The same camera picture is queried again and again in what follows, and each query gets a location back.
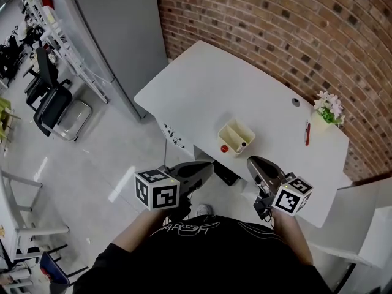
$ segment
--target person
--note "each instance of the person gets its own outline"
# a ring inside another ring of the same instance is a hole
[[[292,216],[272,209],[271,230],[214,215],[208,205],[200,205],[195,218],[162,226],[167,214],[143,211],[77,280],[73,294],[212,288],[331,293]]]
[[[13,282],[12,277],[8,273],[0,274],[0,285],[8,285]]]

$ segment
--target red brick wall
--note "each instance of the red brick wall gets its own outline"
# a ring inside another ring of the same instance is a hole
[[[169,58],[198,40],[312,102],[341,97],[354,181],[392,170],[392,0],[158,0]]]

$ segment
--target white flower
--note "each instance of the white flower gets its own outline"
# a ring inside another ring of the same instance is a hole
[[[328,97],[328,101],[332,104],[335,104],[337,102],[337,95],[330,94],[330,96]]]
[[[339,108],[339,105],[334,104],[331,108],[331,113],[333,113],[335,116],[335,119],[337,119],[339,117],[339,115],[341,115],[342,110]]]
[[[320,93],[317,94],[317,95],[318,95],[321,99],[325,99],[325,100],[327,100],[328,97],[330,96],[330,95],[328,94],[327,91],[325,91],[325,92],[320,91]]]
[[[316,110],[323,108],[325,105],[325,100],[324,99],[319,99],[314,101],[314,108]]]

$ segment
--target white wall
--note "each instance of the white wall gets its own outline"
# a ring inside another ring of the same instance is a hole
[[[18,7],[18,2],[19,0],[9,1],[0,12],[0,43],[4,43],[15,25],[19,26],[25,17]]]

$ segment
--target white desk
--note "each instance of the white desk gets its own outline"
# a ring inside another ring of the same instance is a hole
[[[301,102],[299,107],[293,98]],[[339,187],[349,139],[333,126],[321,135],[311,134],[306,147],[306,120],[313,107],[273,77],[199,41],[150,81],[135,101],[246,181],[253,182],[246,167],[251,155],[302,176],[315,189],[299,215],[316,227],[323,225]],[[219,129],[234,117],[256,134],[237,158],[222,153],[217,142]]]
[[[328,254],[384,268],[392,254],[392,178],[340,190],[308,241]]]

